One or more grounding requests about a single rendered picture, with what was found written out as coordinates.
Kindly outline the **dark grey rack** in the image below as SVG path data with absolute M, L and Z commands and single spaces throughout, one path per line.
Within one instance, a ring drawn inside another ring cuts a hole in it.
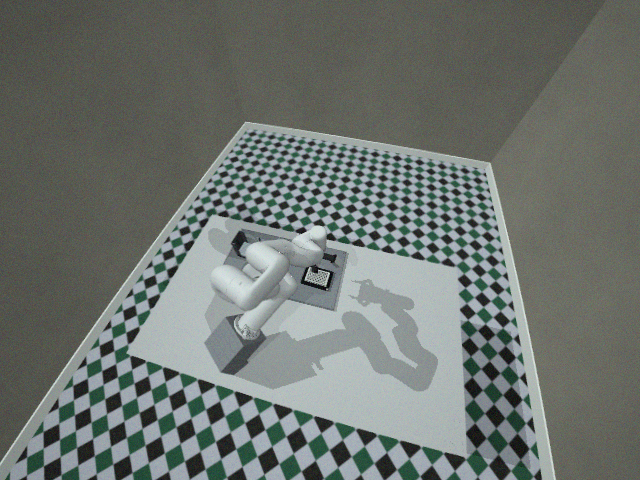
M 244 242 L 248 243 L 248 240 L 244 234 L 244 231 L 239 230 L 233 240 L 231 241 L 231 245 L 233 246 L 237 256 L 245 258 L 245 256 L 241 255 L 239 250 Z M 235 243 L 235 244 L 234 244 Z M 237 245 L 237 246 L 236 246 Z M 238 248 L 237 248 L 238 247 Z M 245 258 L 246 259 L 246 258 Z

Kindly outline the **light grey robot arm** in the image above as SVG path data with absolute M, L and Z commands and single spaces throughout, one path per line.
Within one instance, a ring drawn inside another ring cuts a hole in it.
M 246 311 L 234 320 L 234 327 L 243 339 L 256 339 L 261 327 L 297 291 L 298 283 L 288 271 L 290 265 L 306 268 L 325 259 L 336 268 L 341 266 L 342 259 L 337 254 L 324 253 L 326 241 L 326 229 L 313 226 L 292 242 L 279 239 L 251 244 L 245 252 L 250 265 L 243 270 L 220 265 L 211 272 L 214 292 Z

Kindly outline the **black flat square pad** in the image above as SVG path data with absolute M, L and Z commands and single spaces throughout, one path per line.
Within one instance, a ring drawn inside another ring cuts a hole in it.
M 315 288 L 318 288 L 318 289 L 322 289 L 322 290 L 328 291 L 328 290 L 329 290 L 330 283 L 331 283 L 331 280 L 332 280 L 332 276 L 333 276 L 333 273 L 334 273 L 334 272 L 332 272 L 332 271 L 328 271 L 328 270 L 325 270 L 325 269 L 318 268 L 318 270 L 322 270 L 322 271 L 325 271 L 325 272 L 329 272 L 329 273 L 330 273 L 330 276 L 329 276 L 329 279 L 328 279 L 327 285 L 326 285 L 326 287 L 324 287 L 324 286 L 321 286 L 321 285 L 317 285 L 317 284 L 314 284 L 314 283 L 310 283 L 310 282 L 304 281 L 304 280 L 305 280 L 305 277 L 306 277 L 306 274 L 307 274 L 307 272 L 308 272 L 308 269 L 309 269 L 309 267 L 307 267 L 307 268 L 305 269 L 304 275 L 303 275 L 302 280 L 301 280 L 301 284 L 305 284 L 305 285 L 308 285 L 308 286 L 311 286 L 311 287 L 315 287 Z

